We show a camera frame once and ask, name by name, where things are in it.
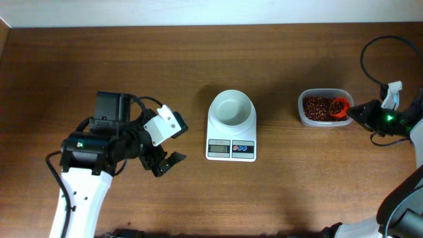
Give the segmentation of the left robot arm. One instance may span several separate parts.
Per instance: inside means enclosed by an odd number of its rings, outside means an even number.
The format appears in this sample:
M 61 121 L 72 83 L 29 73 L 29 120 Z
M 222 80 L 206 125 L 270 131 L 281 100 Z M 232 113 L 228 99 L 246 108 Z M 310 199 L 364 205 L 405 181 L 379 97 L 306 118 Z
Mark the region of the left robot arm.
M 94 237 L 100 209 L 112 179 L 130 159 L 139 159 L 146 171 L 163 176 L 185 155 L 168 154 L 162 143 L 188 130 L 178 112 L 160 103 L 145 107 L 143 97 L 99 91 L 95 113 L 84 119 L 46 156 L 59 185 L 59 200 L 50 237 Z

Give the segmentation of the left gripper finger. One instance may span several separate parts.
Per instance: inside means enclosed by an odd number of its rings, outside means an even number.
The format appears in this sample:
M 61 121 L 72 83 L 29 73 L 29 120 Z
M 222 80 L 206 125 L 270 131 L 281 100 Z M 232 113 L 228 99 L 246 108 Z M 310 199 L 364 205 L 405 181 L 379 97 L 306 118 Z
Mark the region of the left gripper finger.
M 180 126 L 180 130 L 171 136 L 173 139 L 176 139 L 177 137 L 188 131 L 188 125 L 186 124 L 185 120 L 179 112 L 173 112 L 173 115 L 176 118 L 178 125 Z
M 185 158 L 187 158 L 186 155 L 174 152 L 170 155 L 169 158 L 163 159 L 155 166 L 155 177 L 161 177 L 166 172 L 168 172 L 173 166 L 175 166 L 177 163 L 183 161 Z

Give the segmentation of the orange measuring scoop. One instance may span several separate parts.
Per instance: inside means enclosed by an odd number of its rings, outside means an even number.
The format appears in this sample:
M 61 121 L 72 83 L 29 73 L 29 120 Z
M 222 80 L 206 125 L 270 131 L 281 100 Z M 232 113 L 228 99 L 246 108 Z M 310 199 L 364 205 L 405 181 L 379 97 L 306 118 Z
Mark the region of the orange measuring scoop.
M 342 97 L 335 98 L 329 106 L 329 115 L 333 118 L 344 118 L 347 116 L 347 110 L 350 103 Z

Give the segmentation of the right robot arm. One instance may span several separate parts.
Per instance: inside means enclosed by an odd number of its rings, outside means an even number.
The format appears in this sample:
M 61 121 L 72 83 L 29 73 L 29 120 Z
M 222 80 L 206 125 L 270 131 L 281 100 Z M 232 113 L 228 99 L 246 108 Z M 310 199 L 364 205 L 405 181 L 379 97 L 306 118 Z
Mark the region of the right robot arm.
M 346 111 L 373 135 L 400 136 L 409 141 L 416 156 L 416 170 L 381 203 L 377 215 L 358 223 L 336 223 L 319 237 L 421 237 L 422 236 L 422 90 L 403 112 L 381 107 L 379 100 Z

